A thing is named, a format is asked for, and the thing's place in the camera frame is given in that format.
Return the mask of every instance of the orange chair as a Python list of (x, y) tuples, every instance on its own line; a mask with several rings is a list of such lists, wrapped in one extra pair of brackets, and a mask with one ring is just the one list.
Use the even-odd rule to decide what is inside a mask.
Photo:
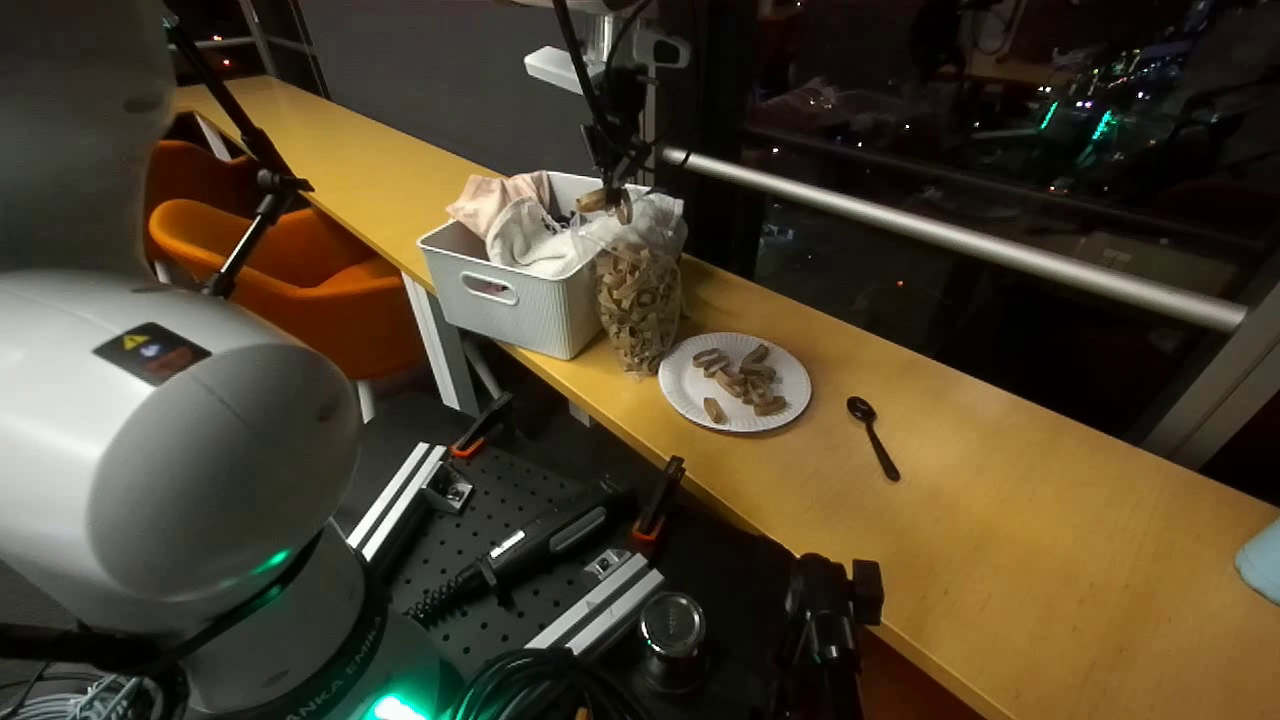
[[(146, 261), (203, 289), (252, 224), (252, 158), (160, 141), (146, 179)], [(419, 339), (398, 273), (315, 206), (284, 213), (236, 277), (236, 303), (322, 352), (351, 378), (417, 373)]]

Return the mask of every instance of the white basket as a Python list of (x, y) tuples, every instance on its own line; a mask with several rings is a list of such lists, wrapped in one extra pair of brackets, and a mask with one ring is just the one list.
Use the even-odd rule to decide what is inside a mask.
[[(600, 188), (591, 177), (553, 177), (557, 206), (574, 206), (579, 190)], [(573, 359), (600, 337), (591, 257), (579, 257), (557, 281), (489, 262), (483, 241), (462, 224), (443, 224), (419, 241), (433, 269), (433, 292), (443, 320), (477, 337), (534, 348)]]

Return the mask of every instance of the metal rail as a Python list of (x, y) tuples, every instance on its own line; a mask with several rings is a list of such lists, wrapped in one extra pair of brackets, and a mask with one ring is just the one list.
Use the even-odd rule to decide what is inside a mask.
[(871, 229), (884, 229), (884, 232), (894, 232), (894, 234), (941, 242), (941, 249), (975, 257), (975, 261), (988, 261), (988, 262), (999, 262), (999, 269), (1044, 277), (1044, 281), (1055, 281), (1055, 282), (1066, 282), (1066, 289), (1080, 289), (1080, 292), (1093, 292), (1093, 294), (1104, 294), (1104, 299), (1118, 299), (1118, 303), (1133, 303), (1133, 308), (1175, 315), (1175, 320), (1194, 323), (1194, 327), (1237, 333), (1244, 323), (1244, 315), (1248, 315), (1244, 303), (1227, 303), (1227, 299), (1200, 294), (1200, 292), (1186, 292), (1186, 289), (1173, 289), (1173, 282), (1107, 273), (1107, 269), (1094, 269), (1094, 262), (1085, 262), (1085, 261), (1070, 261), (1070, 257), (1055, 257), (1055, 251), (1044, 251), (1044, 249), (1026, 249), (1026, 242), (1017, 242), (1017, 241), (1003, 241), (1003, 234), (988, 234), (988, 232), (975, 232), (975, 229), (959, 229), (959, 224), (944, 224), (944, 220), (931, 220), (931, 214), (900, 213), (900, 206), (889, 206), (889, 204), (856, 199), (856, 194), (828, 190), (828, 188), (815, 188), (815, 185), (800, 185), (800, 179), (787, 179), (787, 177), (755, 172), (755, 166), (728, 162), (728, 158), (716, 158), (716, 156), (698, 156), (698, 150), (686, 150), (686, 149), (661, 149), (661, 158), (674, 162), (674, 166), (686, 166), (697, 177), (732, 179), (732, 185), (755, 188), (764, 194), (778, 194), (778, 199), (806, 204), (806, 206), (856, 220), (856, 224), (871, 224)]

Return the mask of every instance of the wooden table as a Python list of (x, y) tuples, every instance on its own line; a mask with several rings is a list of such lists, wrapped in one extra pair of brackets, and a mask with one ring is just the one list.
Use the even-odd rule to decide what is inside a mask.
[[(417, 241), (483, 166), (274, 78), (231, 87), (310, 199), (426, 282)], [(222, 122), (203, 92), (178, 106)], [(515, 354), (646, 459), (681, 453), (709, 498), (783, 548), (879, 561), (879, 634), (984, 714), (1280, 714), (1280, 606), (1232, 563), (1273, 505), (719, 269), (685, 273), (690, 327), (806, 365), (815, 398), (793, 426), (705, 433), (604, 342)], [(846, 391), (879, 409), (900, 483)]]

